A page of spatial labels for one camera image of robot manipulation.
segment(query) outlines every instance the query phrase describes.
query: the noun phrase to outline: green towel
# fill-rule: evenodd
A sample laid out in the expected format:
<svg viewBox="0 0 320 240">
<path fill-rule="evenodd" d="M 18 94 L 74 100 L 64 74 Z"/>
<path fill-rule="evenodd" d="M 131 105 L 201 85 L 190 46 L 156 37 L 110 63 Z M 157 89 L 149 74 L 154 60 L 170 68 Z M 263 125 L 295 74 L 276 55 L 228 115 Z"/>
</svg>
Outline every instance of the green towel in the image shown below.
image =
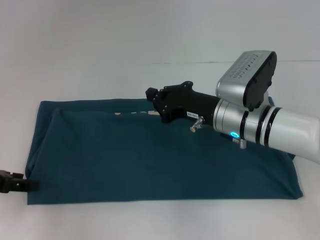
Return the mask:
<svg viewBox="0 0 320 240">
<path fill-rule="evenodd" d="M 40 189 L 28 204 L 302 197 L 286 153 L 240 149 L 152 110 L 145 99 L 42 102 L 25 171 Z"/>
</svg>

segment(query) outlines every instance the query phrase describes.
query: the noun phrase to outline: white wall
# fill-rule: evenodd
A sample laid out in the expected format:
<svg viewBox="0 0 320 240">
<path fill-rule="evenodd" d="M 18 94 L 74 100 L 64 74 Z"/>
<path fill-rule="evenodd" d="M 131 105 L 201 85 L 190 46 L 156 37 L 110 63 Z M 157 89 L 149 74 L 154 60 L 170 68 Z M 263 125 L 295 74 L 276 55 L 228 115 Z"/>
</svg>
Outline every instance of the white wall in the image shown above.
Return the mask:
<svg viewBox="0 0 320 240">
<path fill-rule="evenodd" d="M 274 50 L 276 104 L 320 118 L 316 0 L 0 0 L 0 169 L 23 172 L 40 101 L 214 94 L 243 51 Z M 317 240 L 320 165 L 294 160 L 296 200 L 27 206 L 0 195 L 1 239 Z"/>
</svg>

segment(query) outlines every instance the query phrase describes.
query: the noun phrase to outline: white background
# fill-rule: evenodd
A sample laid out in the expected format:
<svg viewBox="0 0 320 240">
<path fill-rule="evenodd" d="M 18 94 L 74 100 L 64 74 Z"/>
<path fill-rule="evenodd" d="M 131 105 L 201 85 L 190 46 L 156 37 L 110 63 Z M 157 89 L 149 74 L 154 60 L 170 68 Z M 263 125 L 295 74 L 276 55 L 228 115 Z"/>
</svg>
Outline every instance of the white background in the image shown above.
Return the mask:
<svg viewBox="0 0 320 240">
<path fill-rule="evenodd" d="M 24 172 L 42 100 L 144 98 L 184 81 L 214 94 L 247 50 L 276 51 L 278 106 L 320 118 L 319 9 L 317 0 L 0 0 L 0 169 Z M 27 206 L 26 194 L 1 194 L 0 238 L 318 240 L 320 165 L 294 164 L 299 200 Z"/>
</svg>

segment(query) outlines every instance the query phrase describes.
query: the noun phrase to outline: blue light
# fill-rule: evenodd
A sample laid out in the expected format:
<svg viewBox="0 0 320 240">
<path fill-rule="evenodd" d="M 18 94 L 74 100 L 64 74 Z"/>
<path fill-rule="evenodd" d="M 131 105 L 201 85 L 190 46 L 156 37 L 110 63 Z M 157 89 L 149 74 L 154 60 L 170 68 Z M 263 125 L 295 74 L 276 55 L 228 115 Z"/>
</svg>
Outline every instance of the blue light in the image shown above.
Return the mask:
<svg viewBox="0 0 320 240">
<path fill-rule="evenodd" d="M 230 135 L 236 139 L 240 137 L 239 134 L 236 133 L 235 131 L 230 132 Z"/>
</svg>

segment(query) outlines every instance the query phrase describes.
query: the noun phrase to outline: label sticker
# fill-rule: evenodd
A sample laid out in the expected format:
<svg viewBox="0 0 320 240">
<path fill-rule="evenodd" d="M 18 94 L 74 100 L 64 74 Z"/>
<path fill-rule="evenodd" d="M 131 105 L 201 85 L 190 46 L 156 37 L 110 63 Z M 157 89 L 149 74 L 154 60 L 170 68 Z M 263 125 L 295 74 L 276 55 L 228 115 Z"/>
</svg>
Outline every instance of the label sticker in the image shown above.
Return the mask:
<svg viewBox="0 0 320 240">
<path fill-rule="evenodd" d="M 193 113 L 193 112 L 189 112 L 189 111 L 186 112 L 186 115 L 187 115 L 188 117 L 190 117 L 190 118 L 193 118 L 193 119 L 198 119 L 198 118 L 199 118 L 199 115 L 198 115 L 198 114 Z"/>
</svg>

